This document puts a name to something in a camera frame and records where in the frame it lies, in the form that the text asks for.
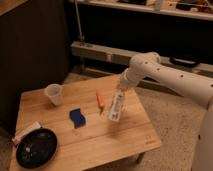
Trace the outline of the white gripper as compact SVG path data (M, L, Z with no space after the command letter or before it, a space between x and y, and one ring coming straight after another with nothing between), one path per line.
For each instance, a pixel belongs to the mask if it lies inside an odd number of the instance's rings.
M133 69L127 68L119 78L118 88L121 90L127 90L136 87L141 79L141 75L137 74Z

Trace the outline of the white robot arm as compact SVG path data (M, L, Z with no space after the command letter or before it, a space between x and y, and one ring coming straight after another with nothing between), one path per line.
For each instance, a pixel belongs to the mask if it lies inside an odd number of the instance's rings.
M119 87L135 87L145 78L152 78L176 93L191 98L207 112L201 123L192 171L213 171L213 78L166 67L155 52L138 53L120 77Z

